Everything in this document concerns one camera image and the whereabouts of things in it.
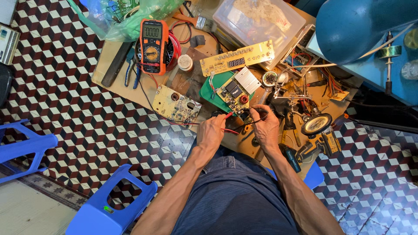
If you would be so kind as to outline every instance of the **paintbrush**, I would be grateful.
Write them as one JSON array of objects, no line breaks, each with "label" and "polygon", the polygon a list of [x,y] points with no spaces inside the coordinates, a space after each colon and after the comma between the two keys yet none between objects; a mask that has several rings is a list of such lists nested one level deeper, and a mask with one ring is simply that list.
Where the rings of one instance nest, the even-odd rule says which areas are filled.
[{"label": "paintbrush", "polygon": [[212,27],[214,25],[213,20],[206,19],[205,17],[188,17],[182,14],[175,13],[173,16],[174,19],[185,20],[193,24],[196,29],[203,30],[205,32],[212,32]]}]

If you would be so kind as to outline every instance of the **forearm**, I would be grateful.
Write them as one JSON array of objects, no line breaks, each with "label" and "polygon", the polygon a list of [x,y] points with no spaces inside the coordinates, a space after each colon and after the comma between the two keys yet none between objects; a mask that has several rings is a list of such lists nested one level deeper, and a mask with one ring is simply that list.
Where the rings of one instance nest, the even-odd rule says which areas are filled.
[{"label": "forearm", "polygon": [[278,146],[263,148],[263,151],[302,234],[344,234],[329,210],[292,169]]},{"label": "forearm", "polygon": [[207,159],[212,157],[207,157],[208,154],[212,152],[199,146],[192,149],[188,160],[164,185],[141,216],[132,230],[132,235],[171,233],[194,183],[207,164]]}]

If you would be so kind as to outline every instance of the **green tray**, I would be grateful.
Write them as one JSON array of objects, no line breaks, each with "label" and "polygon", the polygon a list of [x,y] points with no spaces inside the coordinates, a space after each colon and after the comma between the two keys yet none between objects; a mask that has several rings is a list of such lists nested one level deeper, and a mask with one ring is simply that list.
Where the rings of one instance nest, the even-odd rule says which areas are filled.
[{"label": "green tray", "polygon": [[[224,83],[228,81],[234,75],[234,72],[228,71],[221,74],[216,74],[213,79],[212,83],[215,88],[220,88]],[[200,97],[204,98],[205,100],[209,101],[210,103],[214,104],[216,107],[220,108],[225,112],[231,112],[232,109],[228,107],[228,105],[219,97],[218,94],[215,95],[215,99],[212,100],[210,97],[213,93],[212,88],[209,85],[209,78],[208,77],[203,84],[202,88],[199,91]]]}]

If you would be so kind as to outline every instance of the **clear plastic box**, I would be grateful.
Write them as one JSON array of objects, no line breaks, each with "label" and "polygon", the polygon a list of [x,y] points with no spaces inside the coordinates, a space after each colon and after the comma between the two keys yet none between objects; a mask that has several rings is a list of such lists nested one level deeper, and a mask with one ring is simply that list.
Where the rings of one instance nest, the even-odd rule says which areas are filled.
[{"label": "clear plastic box", "polygon": [[[240,4],[239,6],[240,9],[246,8],[245,13],[234,7],[235,1],[246,3],[246,5]],[[262,5],[266,6],[266,3],[277,6],[281,12],[276,7],[260,8]],[[284,31],[276,23],[273,23],[272,19],[274,18],[277,18],[277,24]],[[260,63],[267,71],[272,70],[279,63],[286,53],[283,50],[287,44],[306,23],[306,20],[283,0],[224,0],[213,15],[213,19],[224,33],[244,46],[272,40],[275,58]]]}]

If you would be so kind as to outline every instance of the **man's left hand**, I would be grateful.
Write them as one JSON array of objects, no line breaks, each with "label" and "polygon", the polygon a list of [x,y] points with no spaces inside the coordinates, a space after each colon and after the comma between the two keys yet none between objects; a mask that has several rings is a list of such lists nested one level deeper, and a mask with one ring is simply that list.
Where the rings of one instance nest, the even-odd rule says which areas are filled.
[{"label": "man's left hand", "polygon": [[211,117],[197,127],[197,146],[215,154],[224,137],[225,114]]}]

